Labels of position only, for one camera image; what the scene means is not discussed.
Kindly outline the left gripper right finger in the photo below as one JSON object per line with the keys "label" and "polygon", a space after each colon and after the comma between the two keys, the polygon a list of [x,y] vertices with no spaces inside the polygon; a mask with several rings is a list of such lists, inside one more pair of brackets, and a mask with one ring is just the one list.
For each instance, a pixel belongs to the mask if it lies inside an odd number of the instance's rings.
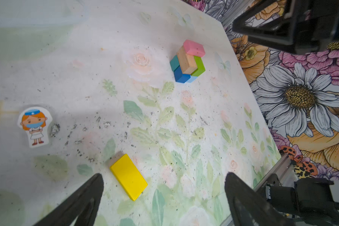
{"label": "left gripper right finger", "polygon": [[294,226],[236,174],[229,172],[225,192],[235,226]]}

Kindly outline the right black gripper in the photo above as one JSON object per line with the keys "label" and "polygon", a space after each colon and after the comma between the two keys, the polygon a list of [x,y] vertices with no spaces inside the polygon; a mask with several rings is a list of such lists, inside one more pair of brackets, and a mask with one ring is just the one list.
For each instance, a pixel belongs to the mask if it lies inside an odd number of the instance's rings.
{"label": "right black gripper", "polygon": [[250,7],[233,21],[233,31],[251,42],[297,55],[322,52],[339,42],[339,1],[287,1],[277,19],[257,27],[246,25],[274,2],[259,1]]}

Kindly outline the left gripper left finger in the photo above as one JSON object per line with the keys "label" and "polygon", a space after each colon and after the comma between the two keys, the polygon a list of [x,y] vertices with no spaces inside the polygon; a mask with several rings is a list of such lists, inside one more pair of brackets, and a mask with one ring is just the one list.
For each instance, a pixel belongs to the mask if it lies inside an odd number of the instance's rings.
{"label": "left gripper left finger", "polygon": [[93,226],[104,191],[100,173],[87,180],[52,212],[36,223],[37,226]]}

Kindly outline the yellow rectangular wood block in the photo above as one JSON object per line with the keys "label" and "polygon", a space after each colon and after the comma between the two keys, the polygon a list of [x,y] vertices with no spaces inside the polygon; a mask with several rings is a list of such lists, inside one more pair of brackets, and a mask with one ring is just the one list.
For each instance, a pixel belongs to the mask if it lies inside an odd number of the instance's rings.
{"label": "yellow rectangular wood block", "polygon": [[127,154],[117,160],[110,167],[110,170],[132,201],[136,201],[148,186]]}

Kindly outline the green rectangular wood block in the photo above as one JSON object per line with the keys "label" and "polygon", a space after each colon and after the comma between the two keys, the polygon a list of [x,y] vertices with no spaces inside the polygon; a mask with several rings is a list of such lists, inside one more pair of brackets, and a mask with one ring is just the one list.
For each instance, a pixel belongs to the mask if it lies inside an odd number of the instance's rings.
{"label": "green rectangular wood block", "polygon": [[196,62],[196,66],[197,69],[194,70],[193,73],[191,73],[191,76],[194,77],[199,77],[202,73],[205,72],[205,67],[202,61],[202,58],[199,56],[194,56],[195,62]]}

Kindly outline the pink rectangular wood block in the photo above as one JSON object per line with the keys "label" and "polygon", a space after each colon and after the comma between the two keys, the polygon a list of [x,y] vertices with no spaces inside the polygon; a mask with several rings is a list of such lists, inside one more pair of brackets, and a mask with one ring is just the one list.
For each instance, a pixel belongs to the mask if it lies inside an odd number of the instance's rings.
{"label": "pink rectangular wood block", "polygon": [[192,56],[203,57],[206,54],[203,45],[192,40],[185,40],[183,47],[185,52]]}

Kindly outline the natural wood rectangular block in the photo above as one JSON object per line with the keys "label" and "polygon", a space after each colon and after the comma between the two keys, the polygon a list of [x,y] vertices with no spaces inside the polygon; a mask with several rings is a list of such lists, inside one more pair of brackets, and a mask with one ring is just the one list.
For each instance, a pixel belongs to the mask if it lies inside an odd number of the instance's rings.
{"label": "natural wood rectangular block", "polygon": [[198,68],[194,56],[187,54],[183,46],[178,50],[177,57],[183,74],[192,74]]}

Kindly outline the dark blue wood cube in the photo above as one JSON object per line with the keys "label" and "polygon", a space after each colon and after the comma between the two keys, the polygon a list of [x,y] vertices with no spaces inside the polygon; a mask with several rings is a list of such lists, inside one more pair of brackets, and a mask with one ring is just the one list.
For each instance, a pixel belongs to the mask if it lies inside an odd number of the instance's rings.
{"label": "dark blue wood cube", "polygon": [[174,78],[176,82],[179,83],[186,83],[190,78],[191,75],[190,74],[184,74],[182,73],[182,70],[180,67],[178,67],[177,69],[175,69],[174,71]]}

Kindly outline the teal wood cube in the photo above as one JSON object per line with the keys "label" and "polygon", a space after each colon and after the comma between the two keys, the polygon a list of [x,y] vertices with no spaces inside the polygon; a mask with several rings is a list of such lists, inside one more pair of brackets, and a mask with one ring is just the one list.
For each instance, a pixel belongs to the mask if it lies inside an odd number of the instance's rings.
{"label": "teal wood cube", "polygon": [[177,55],[175,55],[173,59],[170,61],[170,67],[173,72],[176,71],[180,67],[179,59]]}

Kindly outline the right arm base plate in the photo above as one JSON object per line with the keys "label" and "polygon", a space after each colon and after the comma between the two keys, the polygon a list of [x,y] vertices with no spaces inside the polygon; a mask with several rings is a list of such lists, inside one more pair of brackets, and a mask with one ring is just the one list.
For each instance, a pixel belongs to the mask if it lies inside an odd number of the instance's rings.
{"label": "right arm base plate", "polygon": [[296,210],[295,189],[283,186],[276,174],[270,174],[257,193],[280,212]]}

